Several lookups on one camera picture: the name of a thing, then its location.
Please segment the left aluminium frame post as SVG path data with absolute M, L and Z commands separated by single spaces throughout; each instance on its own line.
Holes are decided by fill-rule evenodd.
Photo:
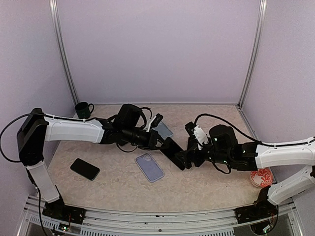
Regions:
M 63 42 L 63 34 L 62 34 L 62 27 L 61 27 L 61 22 L 59 18 L 58 3 L 56 0 L 49 0 L 49 6 L 50 6 L 53 27 L 54 27 L 55 36 L 57 40 L 57 46 L 60 53 L 60 58 L 61 58 L 64 74 L 65 74 L 66 83 L 68 85 L 73 104 L 76 105 L 79 102 L 79 98 L 78 98 L 75 84 L 71 75 L 69 62 L 66 55 L 64 42 Z

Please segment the black smartphone on table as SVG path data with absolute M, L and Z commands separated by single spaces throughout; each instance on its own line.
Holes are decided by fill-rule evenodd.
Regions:
M 100 172 L 100 169 L 98 167 L 80 158 L 77 158 L 72 163 L 72 165 L 70 166 L 70 169 L 90 181 L 93 181 Z

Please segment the aluminium frame post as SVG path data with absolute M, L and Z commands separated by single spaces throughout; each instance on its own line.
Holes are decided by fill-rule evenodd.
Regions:
M 55 36 L 57 40 L 57 46 L 60 53 L 60 58 L 61 58 L 64 74 L 65 74 L 66 83 L 68 85 L 73 104 L 76 105 L 79 102 L 79 98 L 78 98 L 75 84 L 71 75 L 69 62 L 66 55 L 64 42 L 63 42 L 63 34 L 62 34 L 62 27 L 61 27 L 61 22 L 59 18 L 58 3 L 56 0 L 49 0 L 49 6 L 50 6 L 53 27 L 54 27 Z
M 261 0 L 259 2 L 259 11 L 258 11 L 258 18 L 257 18 L 257 24 L 256 24 L 256 30 L 254 35 L 254 42 L 252 46 L 252 52 L 250 56 L 250 61 L 246 73 L 245 82 L 242 88 L 242 92 L 238 101 L 238 107 L 241 110 L 245 104 L 245 100 L 247 97 L 247 94 L 249 92 L 252 75 L 255 68 L 256 59 L 258 56 L 259 46 L 261 37 L 263 34 L 263 27 L 264 27 L 264 21 L 265 21 L 265 15 L 266 15 L 266 8 L 267 8 L 267 0 Z

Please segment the red white patterned dish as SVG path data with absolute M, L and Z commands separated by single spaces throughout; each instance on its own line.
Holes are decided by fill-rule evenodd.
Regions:
M 255 187 L 263 188 L 272 184 L 273 175 L 269 169 L 258 169 L 250 172 L 250 180 Z

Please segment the dark green mug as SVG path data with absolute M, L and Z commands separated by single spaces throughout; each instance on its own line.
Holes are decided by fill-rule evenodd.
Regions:
M 89 119 L 94 109 L 93 103 L 80 102 L 75 105 L 75 111 L 79 119 Z

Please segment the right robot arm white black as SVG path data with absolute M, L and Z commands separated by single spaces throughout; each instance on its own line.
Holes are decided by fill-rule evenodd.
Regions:
M 189 169 L 199 167 L 205 161 L 213 165 L 224 164 L 228 170 L 257 171 L 275 166 L 302 165 L 303 168 L 289 178 L 264 187 L 252 206 L 252 214 L 262 218 L 284 200 L 302 193 L 315 185 L 315 139 L 296 143 L 265 144 L 260 141 L 240 144 L 234 129 L 226 125 L 212 127 L 209 134 L 195 126 L 190 131 L 192 145 L 175 157 Z

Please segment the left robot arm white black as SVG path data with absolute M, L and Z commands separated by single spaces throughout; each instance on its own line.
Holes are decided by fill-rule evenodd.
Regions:
M 43 147 L 50 141 L 84 141 L 109 145 L 130 143 L 142 150 L 163 150 L 169 144 L 154 130 L 163 116 L 157 114 L 147 120 L 142 109 L 123 104 L 118 114 L 105 118 L 75 119 L 57 117 L 33 109 L 17 133 L 19 159 L 26 167 L 31 180 L 42 198 L 49 203 L 49 210 L 59 219 L 69 214 L 60 193 L 52 182 L 44 163 Z

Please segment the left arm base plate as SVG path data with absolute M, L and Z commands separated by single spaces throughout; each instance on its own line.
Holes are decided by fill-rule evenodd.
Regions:
M 45 203 L 42 213 L 44 216 L 53 219 L 82 225 L 86 210 L 84 208 L 66 205 L 62 199 L 58 199 L 52 203 Z

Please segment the lavender phone case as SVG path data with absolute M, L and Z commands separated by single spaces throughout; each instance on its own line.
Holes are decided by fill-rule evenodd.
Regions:
M 150 154 L 136 157 L 135 162 L 148 182 L 153 183 L 164 177 L 164 171 Z

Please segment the white-edged black smartphone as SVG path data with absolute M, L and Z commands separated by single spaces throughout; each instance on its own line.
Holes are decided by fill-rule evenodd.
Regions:
M 185 170 L 184 165 L 176 158 L 176 153 L 184 150 L 173 139 L 171 142 L 171 148 L 160 151 L 180 170 Z

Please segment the light blue phone case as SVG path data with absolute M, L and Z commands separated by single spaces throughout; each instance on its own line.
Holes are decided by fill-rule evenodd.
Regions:
M 164 140 L 168 137 L 173 136 L 173 132 L 162 121 L 158 124 L 157 127 L 153 128 L 153 130 L 157 131 Z

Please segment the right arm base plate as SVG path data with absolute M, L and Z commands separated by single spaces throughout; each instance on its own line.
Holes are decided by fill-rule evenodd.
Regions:
M 268 201 L 255 202 L 250 206 L 238 207 L 234 210 L 238 224 L 256 221 L 277 215 L 278 206 Z

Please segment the front aluminium rail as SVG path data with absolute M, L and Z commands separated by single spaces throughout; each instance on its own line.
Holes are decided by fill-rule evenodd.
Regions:
M 38 197 L 28 196 L 14 236 L 42 235 Z M 279 206 L 275 228 L 266 236 L 306 236 L 293 200 Z M 140 213 L 86 208 L 82 224 L 70 223 L 66 232 L 58 227 L 67 222 L 42 216 L 43 226 L 64 236 L 236 236 L 252 234 L 251 226 L 266 219 L 238 223 L 233 208 Z

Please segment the right aluminium frame post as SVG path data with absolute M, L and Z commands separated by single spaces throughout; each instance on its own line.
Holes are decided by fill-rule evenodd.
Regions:
M 265 15 L 266 15 L 266 8 L 267 8 L 267 0 L 261 0 L 259 2 L 259 11 L 258 11 L 258 18 L 257 18 L 257 24 L 256 24 L 256 30 L 254 35 L 254 42 L 252 46 L 252 52 L 250 56 L 250 61 L 246 73 L 245 82 L 242 88 L 242 92 L 238 101 L 238 107 L 241 110 L 245 104 L 245 100 L 247 97 L 247 94 L 249 92 L 252 75 L 255 68 L 256 59 L 258 56 L 259 46 L 261 37 L 263 34 L 263 27 L 264 27 L 264 21 L 265 21 Z

